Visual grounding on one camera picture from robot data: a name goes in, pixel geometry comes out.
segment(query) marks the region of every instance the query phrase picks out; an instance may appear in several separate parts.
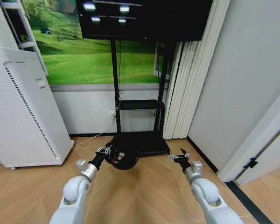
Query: vertical blind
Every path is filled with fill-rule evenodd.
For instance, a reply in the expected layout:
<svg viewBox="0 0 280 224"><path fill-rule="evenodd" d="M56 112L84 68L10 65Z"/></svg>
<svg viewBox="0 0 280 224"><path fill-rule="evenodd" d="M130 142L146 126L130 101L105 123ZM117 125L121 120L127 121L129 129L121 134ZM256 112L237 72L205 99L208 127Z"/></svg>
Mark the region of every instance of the vertical blind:
<svg viewBox="0 0 280 224"><path fill-rule="evenodd" d="M186 138L230 0L213 0L201 41L178 42L166 101L164 139Z"/></svg>

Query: door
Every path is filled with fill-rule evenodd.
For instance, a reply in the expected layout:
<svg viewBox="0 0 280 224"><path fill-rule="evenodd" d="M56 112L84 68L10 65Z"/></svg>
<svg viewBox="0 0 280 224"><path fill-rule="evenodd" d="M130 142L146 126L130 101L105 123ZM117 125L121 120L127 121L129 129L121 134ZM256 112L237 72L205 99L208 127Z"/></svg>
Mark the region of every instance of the door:
<svg viewBox="0 0 280 224"><path fill-rule="evenodd" d="M280 168L280 131L250 160L236 182L243 185L278 168Z"/></svg>

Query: tv screen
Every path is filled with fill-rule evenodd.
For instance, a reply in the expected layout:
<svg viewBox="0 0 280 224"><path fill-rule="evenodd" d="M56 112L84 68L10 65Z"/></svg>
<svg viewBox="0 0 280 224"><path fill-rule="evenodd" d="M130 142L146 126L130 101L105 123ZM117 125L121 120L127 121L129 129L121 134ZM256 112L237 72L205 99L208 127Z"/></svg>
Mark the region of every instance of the tv screen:
<svg viewBox="0 0 280 224"><path fill-rule="evenodd" d="M212 0L76 0L83 38L199 41Z"/></svg>

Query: black metal stand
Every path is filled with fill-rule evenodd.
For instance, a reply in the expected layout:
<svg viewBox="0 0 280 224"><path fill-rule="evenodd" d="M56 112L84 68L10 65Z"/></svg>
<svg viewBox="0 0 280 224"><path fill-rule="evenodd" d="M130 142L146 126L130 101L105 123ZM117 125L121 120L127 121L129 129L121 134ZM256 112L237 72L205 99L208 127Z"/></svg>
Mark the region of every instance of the black metal stand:
<svg viewBox="0 0 280 224"><path fill-rule="evenodd" d="M111 54L113 65L113 78L114 78L114 92L115 92L115 110L116 110L116 125L117 133L121 133L120 126L120 110L137 110L137 109L156 109L156 116L154 121L154 130L149 132L132 132L124 133L133 135L140 147L140 155L155 155L169 153L169 147L162 137L165 117L165 105L162 102L165 78L170 55L170 43L166 43L165 55L162 65L162 74L160 80L158 100L119 100L119 87L117 77L117 60L116 60L116 45L115 40L111 40Z"/></svg>

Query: black ball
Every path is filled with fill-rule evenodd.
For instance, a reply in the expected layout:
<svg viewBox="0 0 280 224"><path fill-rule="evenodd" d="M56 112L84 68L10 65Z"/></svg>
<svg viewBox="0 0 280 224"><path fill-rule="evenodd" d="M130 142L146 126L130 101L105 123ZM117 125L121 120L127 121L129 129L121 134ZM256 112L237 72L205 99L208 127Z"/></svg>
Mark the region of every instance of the black ball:
<svg viewBox="0 0 280 224"><path fill-rule="evenodd" d="M106 147L110 147L111 153L105 160L117 169L130 169L138 162L139 146L130 135L117 135Z"/></svg>

